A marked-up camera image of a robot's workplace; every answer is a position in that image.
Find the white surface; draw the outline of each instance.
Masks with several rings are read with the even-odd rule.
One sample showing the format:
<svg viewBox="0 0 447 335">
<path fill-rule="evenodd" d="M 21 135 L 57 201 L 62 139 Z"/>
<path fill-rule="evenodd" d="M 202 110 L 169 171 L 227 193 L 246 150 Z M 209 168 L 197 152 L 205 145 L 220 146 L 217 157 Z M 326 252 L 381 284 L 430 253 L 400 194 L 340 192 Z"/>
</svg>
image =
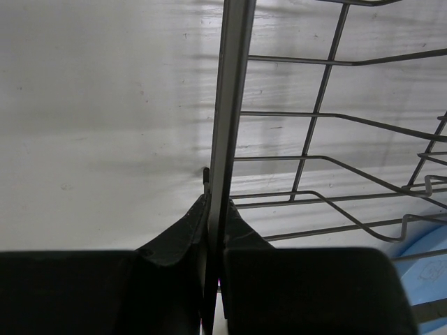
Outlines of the white surface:
<svg viewBox="0 0 447 335">
<path fill-rule="evenodd" d="M 2 1 L 0 249 L 135 248 L 184 214 L 210 159 L 221 8 L 207 0 Z M 326 58 L 340 8 L 258 1 L 251 53 Z M 337 58 L 446 47 L 446 15 L 441 0 L 351 7 Z M 447 108 L 445 62 L 334 68 L 322 112 L 432 132 Z M 311 112 L 322 73 L 323 66 L 250 63 L 244 109 Z M 245 117 L 237 154 L 298 155 L 308 123 Z M 426 143 L 319 119 L 310 153 L 402 185 Z M 237 163 L 233 192 L 289 191 L 297 165 Z M 444 171 L 428 163 L 428 172 Z M 301 185 L 324 195 L 384 191 L 312 161 Z M 413 198 L 341 205 L 364 221 L 438 211 Z M 242 215 L 262 235 L 347 224 L 319 204 Z M 390 248 L 359 231 L 275 245 L 321 244 Z"/>
</svg>

